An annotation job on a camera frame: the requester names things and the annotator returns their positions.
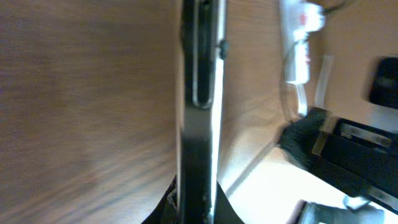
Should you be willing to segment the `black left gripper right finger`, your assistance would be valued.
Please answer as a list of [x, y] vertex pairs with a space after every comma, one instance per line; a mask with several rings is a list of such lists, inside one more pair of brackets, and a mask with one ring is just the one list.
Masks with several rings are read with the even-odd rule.
[[217, 183], [214, 224], [244, 224], [242, 219], [234, 211], [219, 183]]

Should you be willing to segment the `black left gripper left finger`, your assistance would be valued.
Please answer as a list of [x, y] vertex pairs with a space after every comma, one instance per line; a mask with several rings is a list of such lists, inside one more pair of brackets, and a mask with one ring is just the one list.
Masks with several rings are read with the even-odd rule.
[[142, 224], [177, 224], [177, 177], [175, 176], [163, 197]]

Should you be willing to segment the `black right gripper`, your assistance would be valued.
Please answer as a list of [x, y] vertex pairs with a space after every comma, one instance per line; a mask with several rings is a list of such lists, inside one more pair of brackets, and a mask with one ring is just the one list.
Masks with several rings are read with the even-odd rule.
[[331, 185], [396, 214], [397, 133], [344, 118], [326, 119], [327, 115], [324, 109], [312, 108], [303, 118], [283, 127], [277, 144], [304, 170], [310, 168], [316, 155], [338, 172], [337, 181], [328, 181]]

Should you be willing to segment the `black smartphone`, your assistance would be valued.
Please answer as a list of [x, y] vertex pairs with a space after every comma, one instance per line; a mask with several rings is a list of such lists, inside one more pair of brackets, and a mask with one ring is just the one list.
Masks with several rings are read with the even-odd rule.
[[213, 223], [216, 214], [227, 0], [182, 1], [182, 71], [177, 76], [179, 223]]

